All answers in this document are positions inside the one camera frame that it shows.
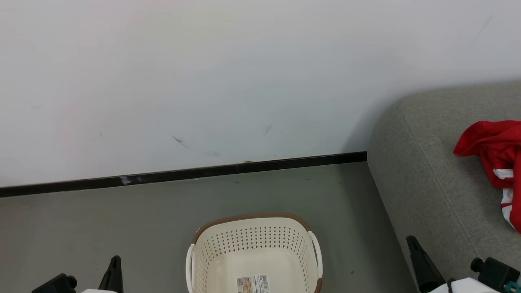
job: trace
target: white plastic basket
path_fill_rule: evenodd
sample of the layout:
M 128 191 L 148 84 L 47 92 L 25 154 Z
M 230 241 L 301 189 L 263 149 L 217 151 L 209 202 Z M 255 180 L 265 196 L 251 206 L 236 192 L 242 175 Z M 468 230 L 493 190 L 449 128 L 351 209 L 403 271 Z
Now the white plastic basket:
M 248 292 L 238 286 L 252 276 L 259 277 L 260 286 L 252 293 L 319 293 L 322 287 L 318 240 L 293 214 L 213 221 L 197 231 L 192 243 L 186 262 L 190 293 Z

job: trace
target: red and white clothing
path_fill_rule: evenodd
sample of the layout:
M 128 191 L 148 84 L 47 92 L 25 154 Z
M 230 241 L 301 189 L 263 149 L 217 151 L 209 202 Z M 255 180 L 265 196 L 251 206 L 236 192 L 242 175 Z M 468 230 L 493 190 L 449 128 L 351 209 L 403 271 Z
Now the red and white clothing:
M 476 122 L 463 132 L 454 154 L 480 156 L 492 185 L 503 189 L 503 216 L 521 233 L 521 121 Z

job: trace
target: barcode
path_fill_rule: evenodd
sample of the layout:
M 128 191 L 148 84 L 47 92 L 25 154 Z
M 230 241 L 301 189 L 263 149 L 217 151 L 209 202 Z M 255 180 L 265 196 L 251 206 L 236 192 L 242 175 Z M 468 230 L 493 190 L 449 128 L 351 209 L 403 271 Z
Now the barcode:
M 262 275 L 262 291 L 263 293 L 269 293 L 268 275 Z

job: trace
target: basket handle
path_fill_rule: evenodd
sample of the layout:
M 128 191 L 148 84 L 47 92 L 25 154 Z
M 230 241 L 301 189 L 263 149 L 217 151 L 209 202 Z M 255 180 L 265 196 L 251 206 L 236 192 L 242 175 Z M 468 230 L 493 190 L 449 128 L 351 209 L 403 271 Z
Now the basket handle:
M 317 265 L 318 265 L 318 278 L 322 278 L 322 271 L 324 270 L 324 267 L 322 265 L 322 251 L 320 250 L 320 245 L 318 244 L 318 239 L 313 234 L 313 232 L 308 231 L 309 235 L 311 236 L 311 241 L 313 241 L 313 246 L 315 247 L 315 253 L 317 257 Z
M 188 288 L 188 292 L 189 293 L 194 293 L 194 289 L 192 288 L 192 278 L 193 278 L 193 275 L 192 275 L 192 256 L 193 256 L 193 249 L 194 249 L 194 246 L 195 244 L 192 244 L 190 245 L 190 247 L 188 248 L 188 253 L 187 253 L 187 263 L 186 263 L 186 267 L 185 267 L 185 275 L 187 277 L 187 288 Z

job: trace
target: basket bottom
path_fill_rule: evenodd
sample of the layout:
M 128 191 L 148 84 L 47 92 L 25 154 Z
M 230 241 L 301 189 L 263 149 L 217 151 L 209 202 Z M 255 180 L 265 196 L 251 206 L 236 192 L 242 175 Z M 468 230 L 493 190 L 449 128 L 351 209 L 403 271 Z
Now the basket bottom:
M 258 293 L 303 293 L 306 282 L 316 282 L 304 277 L 300 259 L 286 249 L 246 250 L 223 254 L 210 265 L 208 287 L 213 290 L 207 293 L 241 292 L 237 279 L 258 275 L 267 275 L 269 283 L 269 291 Z

